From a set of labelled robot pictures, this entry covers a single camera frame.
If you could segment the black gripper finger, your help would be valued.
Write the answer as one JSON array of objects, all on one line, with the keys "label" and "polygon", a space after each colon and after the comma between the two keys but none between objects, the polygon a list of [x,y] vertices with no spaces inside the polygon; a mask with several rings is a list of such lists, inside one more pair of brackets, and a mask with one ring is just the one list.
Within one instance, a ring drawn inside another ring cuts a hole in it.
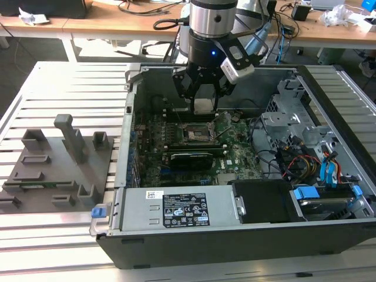
[{"label": "black gripper finger", "polygon": [[225,77],[224,84],[220,84],[220,80],[225,77],[223,73],[213,72],[213,86],[214,86],[214,104],[213,110],[216,112],[219,99],[223,96],[230,96],[234,91],[235,85],[231,84],[229,80]]},{"label": "black gripper finger", "polygon": [[194,100],[197,93],[197,68],[195,66],[175,67],[172,79],[180,98],[189,101],[190,111],[194,112]]}]

